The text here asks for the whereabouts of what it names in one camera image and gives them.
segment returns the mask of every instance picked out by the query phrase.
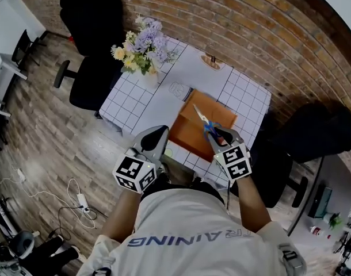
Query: scissors blade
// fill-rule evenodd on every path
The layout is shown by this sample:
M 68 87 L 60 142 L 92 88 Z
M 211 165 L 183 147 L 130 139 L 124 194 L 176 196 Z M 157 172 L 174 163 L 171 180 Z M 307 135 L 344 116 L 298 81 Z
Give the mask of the scissors blade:
M 200 119 L 204 122 L 206 122 L 207 124 L 209 124 L 209 120 L 206 118 L 206 116 L 204 116 L 202 114 L 202 112 L 200 111 L 200 109 L 198 109 L 198 107 L 194 104 L 193 108 L 195 109 L 195 111 L 197 112 L 197 114 L 199 115 Z

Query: forearm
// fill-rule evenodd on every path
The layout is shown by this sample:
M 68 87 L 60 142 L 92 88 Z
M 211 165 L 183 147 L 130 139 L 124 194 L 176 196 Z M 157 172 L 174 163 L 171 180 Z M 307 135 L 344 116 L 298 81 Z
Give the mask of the forearm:
M 242 225 L 256 233 L 272 220 L 251 177 L 238 179 L 237 185 Z
M 114 210 L 109 215 L 101 234 L 122 243 L 132 234 L 135 226 L 141 194 L 123 190 Z

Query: shirt sleeve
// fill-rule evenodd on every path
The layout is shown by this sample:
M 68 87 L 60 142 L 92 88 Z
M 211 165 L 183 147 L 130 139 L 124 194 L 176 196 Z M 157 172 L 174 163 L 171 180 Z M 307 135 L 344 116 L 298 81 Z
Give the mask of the shirt sleeve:
M 91 255 L 79 269 L 77 276 L 92 276 L 96 270 L 109 268 L 115 261 L 115 254 L 112 253 L 120 243 L 105 236 L 99 235 Z
M 263 241 L 271 246 L 275 252 L 270 255 L 277 258 L 283 265 L 288 276 L 301 276 L 306 274 L 306 262 L 294 246 L 286 231 L 277 222 L 270 222 L 257 232 Z

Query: white cable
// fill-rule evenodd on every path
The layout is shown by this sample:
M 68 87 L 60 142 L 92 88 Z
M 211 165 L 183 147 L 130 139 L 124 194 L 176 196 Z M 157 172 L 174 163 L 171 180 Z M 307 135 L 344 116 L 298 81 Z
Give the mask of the white cable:
M 68 208 L 70 208 L 70 205 L 69 205 L 66 201 L 62 200 L 61 198 L 59 198 L 59 197 L 56 196 L 55 194 L 52 194 L 52 193 L 50 193 L 50 192 L 48 192 L 48 191 L 39 191 L 39 192 L 37 192 L 37 193 L 34 194 L 34 195 L 30 195 L 30 194 L 28 194 L 28 192 L 27 192 L 27 191 L 25 190 L 25 188 L 23 187 L 22 181 L 17 182 L 17 181 L 14 181 L 14 180 L 10 179 L 10 178 L 4 178 L 3 180 L 0 181 L 0 184 L 4 183 L 5 180 L 11 181 L 12 183 L 15 183 L 15 184 L 20 184 L 22 190 L 26 193 L 26 195 L 27 195 L 29 198 L 33 198 L 33 197 L 35 197 L 35 196 L 37 196 L 38 194 L 41 194 L 41 193 L 46 193 L 46 194 L 49 194 L 49 195 L 51 195 L 51 196 L 54 196 L 57 200 L 61 201 L 62 203 L 64 203 L 65 205 L 67 205 Z M 69 183 L 68 183 L 68 187 L 67 187 L 67 194 L 68 194 L 69 198 L 72 200 L 74 206 L 75 206 L 76 208 L 78 208 L 77 204 L 74 202 L 74 200 L 71 198 L 71 196 L 70 196 L 70 194 L 69 194 L 69 187 L 70 187 L 70 183 L 71 183 L 72 180 L 74 180 L 74 181 L 76 182 L 76 184 L 77 184 L 77 186 L 78 186 L 79 194 L 81 193 L 81 190 L 80 190 L 80 188 L 79 188 L 79 184 L 78 184 L 78 182 L 76 181 L 76 179 L 70 179 L 70 180 L 69 180 Z M 89 216 L 89 218 L 91 219 L 91 221 L 93 222 L 93 224 L 94 224 L 92 227 L 85 225 L 85 224 L 81 221 L 81 219 L 78 217 L 78 215 L 73 211 L 72 208 L 70 208 L 70 210 L 71 210 L 71 211 L 73 212 L 73 214 L 77 217 L 79 223 L 80 223 L 83 227 L 88 228 L 88 229 L 95 229 L 95 227 L 96 227 L 95 222 L 93 221 L 93 219 L 91 218 L 90 215 L 87 214 L 87 215 Z

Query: white desk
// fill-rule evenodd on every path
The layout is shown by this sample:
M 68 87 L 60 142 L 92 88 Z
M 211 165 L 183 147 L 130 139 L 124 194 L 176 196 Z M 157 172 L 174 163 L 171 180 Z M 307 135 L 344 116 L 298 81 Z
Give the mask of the white desk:
M 0 107 L 2 104 L 4 104 L 2 102 L 2 99 L 6 93 L 13 75 L 16 74 L 20 78 L 27 80 L 27 76 L 21 73 L 16 64 L 9 59 L 10 57 L 10 55 L 0 53 Z M 6 117 L 10 117 L 10 113 L 3 110 L 0 110 L 0 114 Z
M 202 61 L 203 52 L 169 38 L 168 50 L 173 49 L 180 56 L 174 64 L 165 63 L 161 67 L 155 88 L 147 89 L 136 74 L 124 73 L 101 106 L 100 115 L 120 127 L 123 134 L 133 136 L 157 125 L 170 128 L 184 104 L 176 92 L 191 87 L 208 94 L 238 116 L 233 128 L 251 148 L 268 110 L 271 93 L 224 63 L 220 64 L 220 70 L 214 70 Z M 214 162 L 210 164 L 171 141 L 165 154 L 201 177 L 228 185 L 228 178 Z

